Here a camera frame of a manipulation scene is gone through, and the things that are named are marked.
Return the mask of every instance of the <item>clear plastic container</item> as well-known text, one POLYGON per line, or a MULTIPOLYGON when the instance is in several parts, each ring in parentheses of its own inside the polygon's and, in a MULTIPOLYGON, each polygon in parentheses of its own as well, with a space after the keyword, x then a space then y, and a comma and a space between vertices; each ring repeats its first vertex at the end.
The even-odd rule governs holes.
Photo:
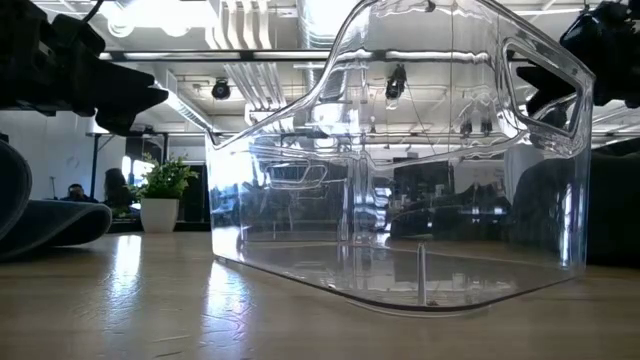
POLYGON ((400 310, 570 279, 585 265, 592 84, 494 1, 363 1, 306 96, 209 137, 213 251, 400 310), (526 60, 576 93, 527 115, 526 60))

